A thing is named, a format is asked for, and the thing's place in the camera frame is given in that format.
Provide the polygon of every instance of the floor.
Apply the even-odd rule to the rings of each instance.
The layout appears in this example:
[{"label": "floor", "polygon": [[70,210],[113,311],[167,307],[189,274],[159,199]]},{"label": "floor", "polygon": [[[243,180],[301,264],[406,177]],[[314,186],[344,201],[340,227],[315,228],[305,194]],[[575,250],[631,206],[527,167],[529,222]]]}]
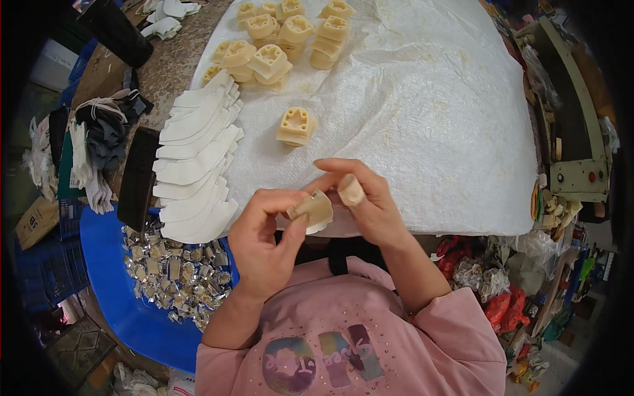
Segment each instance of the floor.
[{"label": "floor", "polygon": [[548,369],[537,379],[540,387],[533,393],[528,393],[526,385],[514,383],[507,377],[507,389],[505,396],[552,396],[558,395],[566,383],[572,378],[579,362],[572,360],[568,355],[553,348],[547,343],[543,344],[541,358],[549,362]]}]

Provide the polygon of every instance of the shoe material scrap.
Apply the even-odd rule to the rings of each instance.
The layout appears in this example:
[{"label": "shoe material scrap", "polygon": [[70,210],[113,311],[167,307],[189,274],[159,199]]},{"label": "shoe material scrap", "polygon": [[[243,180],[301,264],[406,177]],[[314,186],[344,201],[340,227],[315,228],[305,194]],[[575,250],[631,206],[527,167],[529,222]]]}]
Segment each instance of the shoe material scrap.
[{"label": "shoe material scrap", "polygon": [[242,109],[240,91],[226,69],[203,88],[176,100],[161,130],[153,170],[164,238],[183,243],[217,239],[238,209],[222,175],[244,137],[233,121]]}]

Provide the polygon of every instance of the pile of foil wrappers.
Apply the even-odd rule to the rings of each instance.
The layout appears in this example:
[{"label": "pile of foil wrappers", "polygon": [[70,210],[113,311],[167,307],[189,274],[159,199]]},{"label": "pile of foil wrappers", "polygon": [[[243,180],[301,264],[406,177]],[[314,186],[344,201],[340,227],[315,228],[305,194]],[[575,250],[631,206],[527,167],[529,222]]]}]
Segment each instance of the pile of foil wrappers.
[{"label": "pile of foil wrappers", "polygon": [[163,238],[156,220],[138,233],[123,226],[123,262],[136,279],[134,295],[167,310],[172,322],[190,317],[204,331],[231,292],[229,260],[218,240],[185,245]]}]

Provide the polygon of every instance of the wrist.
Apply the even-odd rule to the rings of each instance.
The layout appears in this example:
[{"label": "wrist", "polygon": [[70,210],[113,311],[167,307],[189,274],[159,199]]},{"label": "wrist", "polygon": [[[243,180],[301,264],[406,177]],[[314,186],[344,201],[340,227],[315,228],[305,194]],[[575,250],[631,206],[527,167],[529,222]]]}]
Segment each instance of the wrist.
[{"label": "wrist", "polygon": [[248,306],[262,306],[269,299],[269,297],[262,296],[249,288],[246,282],[238,282],[231,295],[236,295],[240,302]]},{"label": "wrist", "polygon": [[389,240],[385,241],[385,243],[381,243],[378,247],[382,252],[403,252],[405,250],[409,250],[412,244],[418,244],[416,239],[412,234],[407,231],[407,229],[403,228],[402,230],[392,233]]}]

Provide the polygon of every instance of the workbench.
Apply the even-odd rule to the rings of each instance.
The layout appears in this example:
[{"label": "workbench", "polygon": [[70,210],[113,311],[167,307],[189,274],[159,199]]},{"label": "workbench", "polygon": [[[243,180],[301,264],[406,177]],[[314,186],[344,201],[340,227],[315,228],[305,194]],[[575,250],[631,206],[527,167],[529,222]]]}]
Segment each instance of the workbench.
[{"label": "workbench", "polygon": [[[176,37],[166,41],[161,41],[158,37],[150,39],[154,52],[145,65],[137,70],[137,74],[141,95],[154,104],[154,109],[150,114],[142,114],[137,124],[131,128],[126,143],[126,155],[137,127],[142,126],[156,131],[163,128],[174,99],[189,87],[207,41],[232,1],[198,1],[202,5],[200,12],[187,16],[181,21],[183,27]],[[146,18],[143,15],[135,15],[135,11],[142,4],[125,12],[126,17],[135,26]],[[71,107],[75,109],[89,99],[104,98],[119,91],[123,74],[128,68],[129,66],[106,47],[97,45],[86,65]],[[113,201],[118,201],[125,168],[126,161],[123,161],[116,171],[106,172],[104,175],[115,194]]]}]

